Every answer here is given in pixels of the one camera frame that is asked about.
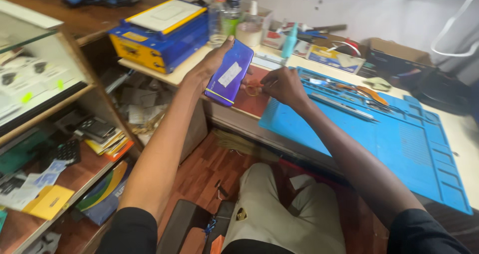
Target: smartphone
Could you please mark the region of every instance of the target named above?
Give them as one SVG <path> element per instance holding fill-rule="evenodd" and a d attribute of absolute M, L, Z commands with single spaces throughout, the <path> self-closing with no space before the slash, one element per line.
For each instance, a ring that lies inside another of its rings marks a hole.
<path fill-rule="evenodd" d="M 232 106 L 253 56 L 253 49 L 235 40 L 218 71 L 211 77 L 205 95 L 220 104 Z"/>

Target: black sleeve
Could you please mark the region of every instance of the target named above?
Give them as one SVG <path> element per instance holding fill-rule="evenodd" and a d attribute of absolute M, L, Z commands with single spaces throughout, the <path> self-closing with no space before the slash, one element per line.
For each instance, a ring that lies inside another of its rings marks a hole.
<path fill-rule="evenodd" d="M 158 227 L 152 214 L 140 208 L 122 208 L 113 216 L 96 253 L 154 254 L 157 239 Z"/>
<path fill-rule="evenodd" d="M 428 212 L 408 209 L 391 225 L 388 254 L 471 254 Z"/>

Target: display case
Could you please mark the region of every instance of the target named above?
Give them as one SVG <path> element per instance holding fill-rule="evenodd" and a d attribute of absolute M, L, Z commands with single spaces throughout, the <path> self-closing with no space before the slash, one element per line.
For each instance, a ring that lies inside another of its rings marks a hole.
<path fill-rule="evenodd" d="M 96 84 L 62 22 L 0 2 L 0 145 Z"/>

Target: white wall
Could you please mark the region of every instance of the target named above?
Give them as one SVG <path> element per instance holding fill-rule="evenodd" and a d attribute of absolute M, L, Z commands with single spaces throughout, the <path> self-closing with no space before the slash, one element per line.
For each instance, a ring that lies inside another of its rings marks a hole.
<path fill-rule="evenodd" d="M 463 4 L 464 0 L 257 0 L 258 5 L 274 10 L 274 18 L 304 22 L 310 26 L 347 24 L 348 29 L 336 34 L 361 41 L 379 37 L 431 53 L 433 61 L 444 57 L 430 50 L 431 41 Z M 473 33 L 479 39 L 479 0 L 463 14 L 438 49 L 452 53 L 458 43 Z M 479 75 L 467 74 L 466 80 Z"/>

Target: screwdriver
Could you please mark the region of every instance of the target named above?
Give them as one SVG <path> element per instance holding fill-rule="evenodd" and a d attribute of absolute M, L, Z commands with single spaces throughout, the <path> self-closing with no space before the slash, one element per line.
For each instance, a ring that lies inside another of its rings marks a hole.
<path fill-rule="evenodd" d="M 308 94 L 308 96 L 309 96 L 309 98 L 320 101 L 321 103 L 332 104 L 332 105 L 338 107 L 339 109 L 343 110 L 344 112 L 349 113 L 353 116 L 357 116 L 359 118 L 370 120 L 370 121 L 380 122 L 379 120 L 375 119 L 374 116 L 369 115 L 368 113 L 365 113 L 363 111 L 359 111 L 356 108 L 351 107 L 349 105 L 345 105 L 345 104 L 342 104 L 340 102 L 334 101 L 334 100 L 332 100 L 330 98 L 327 98 L 326 96 L 323 96 L 321 94 L 311 93 L 311 94 Z"/>

